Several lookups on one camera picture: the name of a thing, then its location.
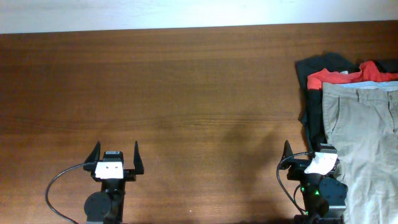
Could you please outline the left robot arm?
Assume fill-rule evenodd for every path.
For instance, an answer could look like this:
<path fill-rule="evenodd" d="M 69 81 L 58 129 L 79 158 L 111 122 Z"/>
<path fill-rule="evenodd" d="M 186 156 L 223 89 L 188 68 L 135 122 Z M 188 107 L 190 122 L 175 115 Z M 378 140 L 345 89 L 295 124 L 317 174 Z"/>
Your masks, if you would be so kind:
<path fill-rule="evenodd" d="M 97 142 L 83 166 L 91 178 L 101 184 L 101 190 L 91 194 L 85 201 L 86 222 L 120 224 L 123 222 L 126 183 L 134 182 L 138 175 L 144 174 L 139 145 L 134 143 L 133 169 L 124 168 L 121 151 L 106 151 L 100 156 L 100 149 L 101 144 Z"/>

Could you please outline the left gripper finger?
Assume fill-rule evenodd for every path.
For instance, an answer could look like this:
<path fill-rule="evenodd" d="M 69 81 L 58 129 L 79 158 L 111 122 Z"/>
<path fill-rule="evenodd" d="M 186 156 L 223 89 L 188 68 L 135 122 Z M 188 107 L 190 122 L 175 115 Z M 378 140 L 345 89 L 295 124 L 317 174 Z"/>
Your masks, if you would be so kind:
<path fill-rule="evenodd" d="M 143 174 L 144 173 L 144 165 L 141 159 L 141 155 L 139 153 L 139 145 L 138 142 L 135 141 L 134 144 L 134 170 L 136 174 Z"/>
<path fill-rule="evenodd" d="M 101 150 L 101 143 L 98 141 L 96 145 L 94 146 L 92 152 L 89 154 L 89 156 L 85 160 L 85 164 L 92 164 L 95 162 L 98 162 L 100 159 L 100 150 Z"/>

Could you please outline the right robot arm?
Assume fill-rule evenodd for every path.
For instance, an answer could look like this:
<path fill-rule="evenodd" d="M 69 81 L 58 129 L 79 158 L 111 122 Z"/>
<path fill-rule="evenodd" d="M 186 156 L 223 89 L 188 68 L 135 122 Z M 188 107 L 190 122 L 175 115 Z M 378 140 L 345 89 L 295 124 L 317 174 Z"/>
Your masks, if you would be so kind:
<path fill-rule="evenodd" d="M 293 153 L 285 141 L 276 168 L 277 181 L 299 214 L 294 223 L 343 223 L 348 186 L 335 178 L 339 164 L 337 150 L 321 144 L 318 151 Z M 284 187 L 280 171 L 287 170 L 287 179 L 299 182 L 293 194 Z"/>

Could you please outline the khaki cargo shorts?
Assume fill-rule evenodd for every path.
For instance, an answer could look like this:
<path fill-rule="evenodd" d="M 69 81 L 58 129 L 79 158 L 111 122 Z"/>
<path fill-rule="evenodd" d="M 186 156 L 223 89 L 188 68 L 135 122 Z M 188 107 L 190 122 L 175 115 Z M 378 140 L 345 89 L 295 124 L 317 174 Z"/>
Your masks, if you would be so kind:
<path fill-rule="evenodd" d="M 324 83 L 323 125 L 348 186 L 345 223 L 397 223 L 397 92 Z"/>

